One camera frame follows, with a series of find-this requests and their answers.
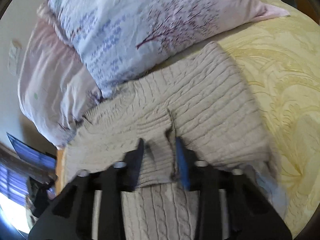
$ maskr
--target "quilted fabric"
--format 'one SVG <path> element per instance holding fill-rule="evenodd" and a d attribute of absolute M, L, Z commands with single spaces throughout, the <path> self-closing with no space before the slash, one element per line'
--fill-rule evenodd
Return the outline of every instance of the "quilted fabric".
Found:
<path fill-rule="evenodd" d="M 280 0 L 261 1 L 291 16 L 236 29 L 219 44 L 241 68 L 275 139 L 289 197 L 285 222 L 295 237 L 320 203 L 320 27 Z"/>
<path fill-rule="evenodd" d="M 209 43 L 196 55 L 124 84 L 116 98 L 89 111 L 65 152 L 67 180 L 79 169 L 98 171 L 122 159 L 141 134 L 152 140 L 158 130 L 167 130 L 168 118 L 161 114 L 165 110 L 187 147 L 214 165 L 274 164 L 268 135 L 239 69 L 216 43 Z M 174 156 L 168 159 L 174 167 Z M 197 203 L 197 193 L 187 193 L 177 183 L 124 193 L 126 236 L 193 239 Z"/>
<path fill-rule="evenodd" d="M 104 98 L 194 43 L 288 14 L 259 0 L 49 0 L 48 5 Z"/>

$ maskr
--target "tree print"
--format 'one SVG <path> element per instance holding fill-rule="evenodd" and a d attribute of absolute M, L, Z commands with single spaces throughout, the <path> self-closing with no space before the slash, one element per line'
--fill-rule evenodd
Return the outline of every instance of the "tree print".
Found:
<path fill-rule="evenodd" d="M 219 26 L 219 10 L 213 0 L 155 0 L 148 10 L 150 31 L 139 49 L 150 41 L 161 43 L 160 53 L 169 49 L 184 49 L 203 38 L 213 36 Z"/>

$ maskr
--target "sunlight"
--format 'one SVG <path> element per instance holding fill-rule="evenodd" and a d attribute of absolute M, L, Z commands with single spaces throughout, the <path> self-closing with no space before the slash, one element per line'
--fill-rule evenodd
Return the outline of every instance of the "sunlight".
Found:
<path fill-rule="evenodd" d="M 28 226 L 26 209 L 23 206 L 8 199 L 5 195 L 0 193 L 0 206 L 3 209 L 9 222 L 18 230 L 29 233 L 30 228 Z"/>

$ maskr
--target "wall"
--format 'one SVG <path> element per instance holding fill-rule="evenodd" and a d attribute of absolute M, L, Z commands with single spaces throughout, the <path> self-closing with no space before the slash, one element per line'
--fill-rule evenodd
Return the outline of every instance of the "wall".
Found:
<path fill-rule="evenodd" d="M 10 41 L 17 39 L 22 45 L 20 63 L 36 22 L 36 10 L 45 0 L 12 0 L 0 20 L 0 143 L 12 149 L 6 132 L 29 146 L 42 151 L 55 153 L 34 124 L 21 112 L 17 95 L 18 77 L 7 69 Z"/>

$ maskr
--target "pink pillowcase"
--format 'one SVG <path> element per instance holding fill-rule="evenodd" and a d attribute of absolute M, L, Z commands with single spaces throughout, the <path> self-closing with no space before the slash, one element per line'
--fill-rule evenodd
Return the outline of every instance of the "pink pillowcase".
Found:
<path fill-rule="evenodd" d="M 78 54 L 57 36 L 58 26 L 50 10 L 40 7 L 18 81 L 23 114 L 56 147 L 75 136 L 83 114 L 102 99 Z"/>

